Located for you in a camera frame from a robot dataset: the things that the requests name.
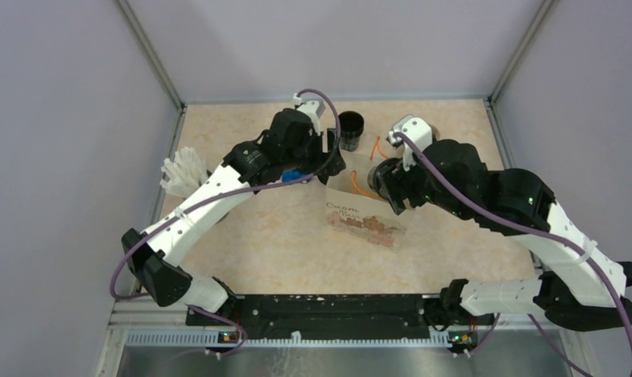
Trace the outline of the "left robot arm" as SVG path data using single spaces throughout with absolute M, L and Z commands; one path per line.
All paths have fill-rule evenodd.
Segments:
M 305 104 L 277 112 L 267 130 L 255 140 L 235 145 L 202 185 L 163 220 L 122 235 L 121 264 L 157 306 L 200 306 L 220 325 L 233 318 L 235 305 L 224 286 L 213 278 L 195 278 L 181 263 L 233 208 L 261 191 L 283 187 L 283 172 L 296 170 L 305 180 L 341 172 L 345 167 L 338 148 L 341 123 L 326 132 L 319 126 L 318 112 Z

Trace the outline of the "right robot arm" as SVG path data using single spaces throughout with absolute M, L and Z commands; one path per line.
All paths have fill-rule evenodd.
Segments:
M 437 321 L 463 324 L 493 313 L 543 314 L 573 331 L 622 328 L 632 322 L 632 262 L 615 262 L 581 232 L 553 191 L 532 172 L 489 170 L 470 144 L 437 141 L 424 150 L 430 167 L 399 158 L 368 174 L 370 188 L 396 214 L 432 204 L 529 249 L 546 267 L 514 281 L 453 280 L 440 292 Z

